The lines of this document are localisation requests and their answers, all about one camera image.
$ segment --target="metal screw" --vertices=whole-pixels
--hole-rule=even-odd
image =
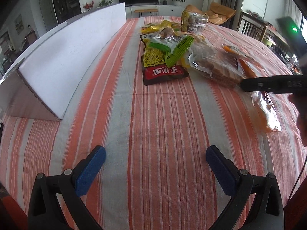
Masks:
[[[274,179],[274,178],[275,178],[275,175],[274,175],[273,173],[270,172],[270,173],[269,173],[269,177],[272,178],[272,179]]]
[[[242,175],[247,175],[248,174],[248,171],[246,169],[240,169],[240,173]]]
[[[71,169],[64,170],[64,175],[70,175],[73,171]]]
[[[41,179],[41,178],[43,178],[43,176],[44,176],[43,173],[38,173],[37,176],[36,176],[36,178],[37,178],[37,179]]]

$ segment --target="door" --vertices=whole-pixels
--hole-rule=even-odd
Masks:
[[[39,6],[40,6],[41,15],[43,16],[46,30],[48,32],[57,25],[51,1],[39,0]]]

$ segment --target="black cable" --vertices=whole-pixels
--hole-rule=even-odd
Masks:
[[[291,196],[292,196],[292,194],[293,194],[293,191],[294,191],[294,189],[295,189],[295,187],[296,187],[296,185],[297,185],[297,183],[298,183],[298,181],[299,181],[299,179],[300,179],[300,176],[302,175],[302,173],[303,173],[303,171],[304,171],[304,168],[305,168],[305,166],[306,166],[306,163],[307,163],[307,155],[306,155],[305,162],[304,162],[304,165],[303,165],[303,167],[302,167],[302,170],[300,171],[300,174],[298,175],[298,178],[297,178],[297,180],[296,180],[296,182],[295,182],[295,184],[294,184],[294,186],[293,186],[293,189],[292,189],[292,191],[291,191],[291,193],[290,193],[290,195],[289,195],[288,201],[291,199]]]

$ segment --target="white cardboard box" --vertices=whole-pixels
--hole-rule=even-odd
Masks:
[[[119,3],[58,25],[0,80],[0,108],[15,117],[62,119],[86,70],[125,23],[125,4]]]

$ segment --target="framed picture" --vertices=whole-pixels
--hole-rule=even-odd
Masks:
[[[21,14],[15,19],[15,28],[18,34],[24,29]]]

